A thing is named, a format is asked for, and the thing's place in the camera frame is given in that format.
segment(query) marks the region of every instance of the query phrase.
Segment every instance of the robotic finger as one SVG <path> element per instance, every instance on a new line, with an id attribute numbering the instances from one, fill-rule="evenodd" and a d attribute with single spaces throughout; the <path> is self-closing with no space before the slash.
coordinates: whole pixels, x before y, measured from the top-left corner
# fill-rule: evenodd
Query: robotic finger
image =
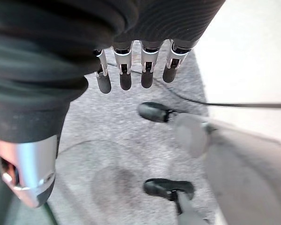
<path id="1" fill-rule="evenodd" d="M 123 90 L 131 88 L 132 42 L 114 43 L 113 50 Z"/>

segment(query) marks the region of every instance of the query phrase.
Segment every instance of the black fingertip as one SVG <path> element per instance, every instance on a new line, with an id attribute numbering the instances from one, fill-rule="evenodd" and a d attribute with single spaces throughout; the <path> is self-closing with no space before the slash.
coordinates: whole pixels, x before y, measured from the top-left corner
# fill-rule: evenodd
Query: black fingertip
<path id="1" fill-rule="evenodd" d="M 131 74 L 123 72 L 123 74 L 120 75 L 120 84 L 123 90 L 129 90 L 131 88 Z"/>
<path id="2" fill-rule="evenodd" d="M 153 73 L 150 73 L 150 71 L 142 72 L 141 73 L 141 85 L 144 88 L 150 88 L 153 83 Z"/>
<path id="3" fill-rule="evenodd" d="M 170 69 L 168 69 L 167 66 L 165 66 L 163 71 L 163 80 L 166 83 L 171 83 L 175 79 L 176 72 L 177 70 L 175 69 L 175 67 L 171 67 Z"/>
<path id="4" fill-rule="evenodd" d="M 107 76 L 99 75 L 97 76 L 98 86 L 102 93 L 108 94 L 111 91 L 111 81 L 109 79 L 109 75 Z"/>

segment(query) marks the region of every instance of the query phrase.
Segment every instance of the gray trousers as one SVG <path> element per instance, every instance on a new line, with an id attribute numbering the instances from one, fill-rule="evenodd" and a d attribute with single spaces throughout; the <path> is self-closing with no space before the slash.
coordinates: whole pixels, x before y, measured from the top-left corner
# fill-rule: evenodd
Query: gray trousers
<path id="1" fill-rule="evenodd" d="M 193 157 L 202 157 L 229 225 L 281 225 L 278 141 L 187 113 L 175 116 L 173 126 L 177 142 Z M 182 216 L 179 221 L 196 224 Z"/>

